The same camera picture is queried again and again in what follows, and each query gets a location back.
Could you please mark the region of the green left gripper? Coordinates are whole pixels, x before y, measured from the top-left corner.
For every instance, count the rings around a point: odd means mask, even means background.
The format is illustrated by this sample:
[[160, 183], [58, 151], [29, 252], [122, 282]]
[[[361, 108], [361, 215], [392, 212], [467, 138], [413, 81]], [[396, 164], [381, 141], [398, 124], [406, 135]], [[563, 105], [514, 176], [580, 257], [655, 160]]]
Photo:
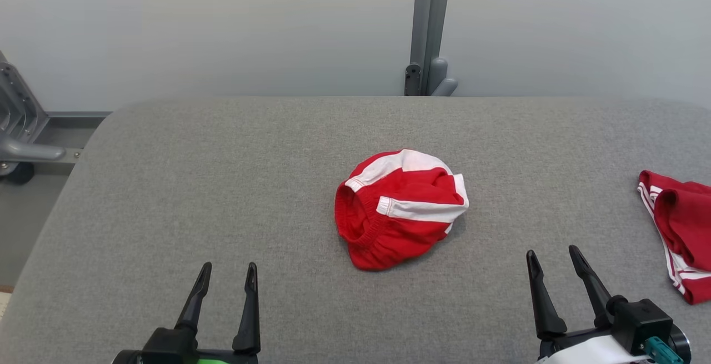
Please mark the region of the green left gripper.
[[203, 299], [208, 293], [212, 263], [202, 266], [174, 329], [158, 328], [140, 350], [122, 350], [111, 364], [258, 364], [260, 315], [258, 268], [249, 263], [244, 283], [246, 300], [231, 350], [201, 350], [197, 332]]

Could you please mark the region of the red and white jersey shirt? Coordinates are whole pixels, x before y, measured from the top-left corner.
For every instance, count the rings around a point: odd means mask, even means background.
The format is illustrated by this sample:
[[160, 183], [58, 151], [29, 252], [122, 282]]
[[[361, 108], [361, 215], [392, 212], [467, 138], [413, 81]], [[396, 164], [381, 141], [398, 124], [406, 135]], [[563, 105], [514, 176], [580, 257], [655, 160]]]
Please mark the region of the red and white jersey shirt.
[[641, 171], [637, 190], [663, 243], [672, 285], [691, 305], [711, 301], [711, 186]]

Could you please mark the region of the red and white shorts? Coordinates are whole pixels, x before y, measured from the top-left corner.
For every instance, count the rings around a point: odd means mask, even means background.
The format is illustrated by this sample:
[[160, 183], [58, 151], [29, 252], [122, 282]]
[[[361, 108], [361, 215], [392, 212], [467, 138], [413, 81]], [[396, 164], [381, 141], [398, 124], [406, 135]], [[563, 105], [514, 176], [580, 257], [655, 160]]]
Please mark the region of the red and white shorts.
[[469, 209], [464, 176], [415, 149], [375, 154], [338, 186], [334, 220], [358, 270], [384, 271], [429, 252]]

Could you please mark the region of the black caster wheel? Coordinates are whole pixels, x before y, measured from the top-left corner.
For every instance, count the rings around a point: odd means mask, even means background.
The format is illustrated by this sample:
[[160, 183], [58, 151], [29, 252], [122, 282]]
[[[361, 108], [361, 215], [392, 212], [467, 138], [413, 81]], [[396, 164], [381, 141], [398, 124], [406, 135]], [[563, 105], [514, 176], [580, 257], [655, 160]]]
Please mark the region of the black caster wheel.
[[33, 179], [34, 164], [31, 162], [0, 162], [0, 180], [13, 185], [24, 185]]

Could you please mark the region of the grey metal post frame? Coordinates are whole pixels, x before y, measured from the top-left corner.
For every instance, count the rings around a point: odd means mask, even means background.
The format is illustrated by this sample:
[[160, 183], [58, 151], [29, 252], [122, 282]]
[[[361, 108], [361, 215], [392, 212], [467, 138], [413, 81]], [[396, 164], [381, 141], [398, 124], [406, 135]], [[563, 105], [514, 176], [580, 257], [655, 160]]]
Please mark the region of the grey metal post frame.
[[448, 75], [448, 62], [441, 56], [447, 4], [448, 0], [414, 0], [405, 96], [451, 96], [459, 86]]

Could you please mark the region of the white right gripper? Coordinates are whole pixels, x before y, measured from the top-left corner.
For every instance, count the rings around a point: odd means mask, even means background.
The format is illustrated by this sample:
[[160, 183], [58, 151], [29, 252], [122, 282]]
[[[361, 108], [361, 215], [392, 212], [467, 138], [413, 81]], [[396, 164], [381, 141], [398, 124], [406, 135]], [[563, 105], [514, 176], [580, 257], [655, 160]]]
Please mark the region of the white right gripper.
[[[569, 255], [577, 276], [585, 285], [595, 315], [595, 328], [612, 328], [615, 309], [627, 303], [627, 299], [609, 293], [577, 246], [569, 246]], [[541, 340], [536, 364], [632, 364], [650, 358], [647, 331], [633, 332], [632, 344], [625, 342], [622, 334], [602, 329], [567, 334], [567, 325], [554, 308], [544, 285], [543, 268], [533, 250], [527, 252], [527, 268], [535, 331]]]

